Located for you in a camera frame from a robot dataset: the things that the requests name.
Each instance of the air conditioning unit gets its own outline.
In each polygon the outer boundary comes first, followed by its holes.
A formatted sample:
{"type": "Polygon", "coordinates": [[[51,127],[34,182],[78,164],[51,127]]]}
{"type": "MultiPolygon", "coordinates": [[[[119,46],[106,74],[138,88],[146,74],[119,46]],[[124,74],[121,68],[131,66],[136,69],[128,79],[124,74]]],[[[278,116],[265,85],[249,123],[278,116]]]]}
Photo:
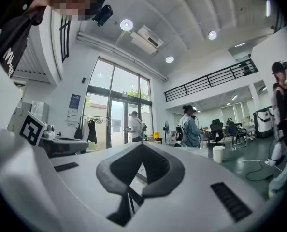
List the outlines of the air conditioning unit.
{"type": "Polygon", "coordinates": [[[148,27],[143,26],[137,33],[132,32],[131,42],[148,54],[153,54],[157,49],[164,44],[164,42],[148,27]]]}

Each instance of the man in white shirt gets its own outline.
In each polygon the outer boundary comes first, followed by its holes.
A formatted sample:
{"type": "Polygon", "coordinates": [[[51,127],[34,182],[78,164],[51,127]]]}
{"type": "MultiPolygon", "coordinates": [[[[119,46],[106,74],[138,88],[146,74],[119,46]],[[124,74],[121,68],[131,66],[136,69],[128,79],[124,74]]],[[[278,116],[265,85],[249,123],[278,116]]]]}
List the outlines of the man in white shirt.
{"type": "Polygon", "coordinates": [[[132,133],[132,142],[141,142],[142,138],[139,135],[142,127],[142,122],[138,118],[138,113],[136,111],[133,111],[131,116],[132,119],[130,120],[130,128],[128,133],[132,133]]]}

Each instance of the black metal railing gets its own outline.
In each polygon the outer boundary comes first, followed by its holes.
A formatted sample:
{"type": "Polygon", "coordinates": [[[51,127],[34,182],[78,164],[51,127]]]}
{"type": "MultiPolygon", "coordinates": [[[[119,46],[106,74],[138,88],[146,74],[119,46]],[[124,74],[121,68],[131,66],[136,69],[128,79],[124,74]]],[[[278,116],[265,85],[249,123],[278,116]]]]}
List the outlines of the black metal railing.
{"type": "Polygon", "coordinates": [[[228,66],[164,92],[166,102],[258,72],[251,59],[228,66]]]}
{"type": "Polygon", "coordinates": [[[62,63],[66,58],[69,57],[68,41],[70,35],[70,27],[71,27],[71,17],[62,16],[61,27],[60,27],[62,63]]]}

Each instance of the white bin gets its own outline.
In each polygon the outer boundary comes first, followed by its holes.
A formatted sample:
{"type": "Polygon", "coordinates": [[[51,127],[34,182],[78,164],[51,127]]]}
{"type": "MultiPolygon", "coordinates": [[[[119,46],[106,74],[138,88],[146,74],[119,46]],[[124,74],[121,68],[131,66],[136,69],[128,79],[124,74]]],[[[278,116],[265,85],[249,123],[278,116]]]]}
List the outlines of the white bin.
{"type": "Polygon", "coordinates": [[[217,163],[221,163],[224,157],[224,147],[223,146],[215,146],[213,148],[213,160],[217,163]]]}

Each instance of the recessed light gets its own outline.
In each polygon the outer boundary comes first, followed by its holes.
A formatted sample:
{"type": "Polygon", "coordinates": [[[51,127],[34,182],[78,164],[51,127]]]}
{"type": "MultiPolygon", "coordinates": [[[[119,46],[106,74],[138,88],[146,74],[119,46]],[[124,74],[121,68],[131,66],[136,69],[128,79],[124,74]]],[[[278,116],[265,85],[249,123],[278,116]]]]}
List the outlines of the recessed light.
{"type": "Polygon", "coordinates": [[[269,17],[271,14],[271,7],[270,7],[270,1],[266,1],[266,17],[269,17]]]}
{"type": "Polygon", "coordinates": [[[121,21],[120,27],[123,31],[130,31],[133,28],[133,23],[131,20],[125,19],[121,21]]]}
{"type": "Polygon", "coordinates": [[[166,59],[165,59],[166,63],[172,63],[174,61],[174,57],[173,56],[168,56],[166,59]]]}
{"type": "Polygon", "coordinates": [[[215,38],[217,37],[217,34],[215,31],[211,31],[209,34],[208,34],[208,38],[210,40],[214,40],[215,38]]]}
{"type": "Polygon", "coordinates": [[[244,44],[246,44],[246,43],[235,45],[235,47],[243,46],[244,44]]]}

